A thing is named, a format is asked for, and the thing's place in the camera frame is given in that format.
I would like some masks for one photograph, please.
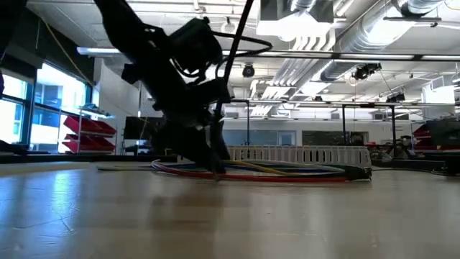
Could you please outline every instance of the white barrier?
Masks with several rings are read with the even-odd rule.
[[[355,146],[228,146],[232,160],[371,166],[366,147]],[[178,162],[186,160],[179,157]]]

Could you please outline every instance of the floor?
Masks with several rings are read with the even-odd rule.
[[[96,169],[0,177],[0,258],[460,258],[460,180],[266,184]]]

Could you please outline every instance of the ceiling light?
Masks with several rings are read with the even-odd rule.
[[[116,48],[103,48],[103,47],[77,47],[78,53],[80,55],[92,55],[92,54],[121,54],[120,50]]]
[[[360,53],[360,54],[342,54],[340,55],[340,58],[374,58],[376,60],[379,59],[401,59],[401,60],[411,60],[414,58],[414,55],[389,55],[389,54],[365,54],[365,53]]]
[[[235,34],[236,28],[237,28],[236,23],[230,21],[230,17],[227,17],[227,20],[222,24],[221,32]]]
[[[250,100],[249,102],[253,104],[281,104],[282,103],[281,100],[257,100],[257,101]]]
[[[424,55],[421,60],[460,60],[460,55]]]

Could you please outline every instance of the red shelf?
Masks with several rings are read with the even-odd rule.
[[[72,142],[63,142],[63,144],[73,153],[78,153],[78,135],[67,134],[66,140],[75,140]],[[115,145],[103,137],[80,136],[80,153],[112,153]]]
[[[116,130],[105,122],[93,121],[88,118],[81,118],[81,127],[79,117],[68,116],[64,121],[74,133],[78,134],[79,130],[82,135],[98,135],[102,137],[113,137]]]
[[[75,133],[65,136],[66,140],[71,140],[70,142],[63,142],[73,153],[112,153],[116,148],[105,139],[105,137],[113,137],[116,130],[105,122],[81,118],[80,125],[80,117],[68,116],[64,125]]]

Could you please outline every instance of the robotic arm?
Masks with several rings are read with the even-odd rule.
[[[221,161],[228,160],[229,153],[221,135],[223,122],[208,108],[218,100],[230,102],[231,95],[222,78],[201,83],[206,69],[223,60],[209,20],[192,19],[167,36],[161,28],[144,24],[125,0],[94,1],[112,45],[132,62],[125,65],[122,78],[129,83],[142,81],[155,100],[153,108],[165,115],[166,123],[153,144],[225,173]],[[195,81],[185,83],[180,74]]]

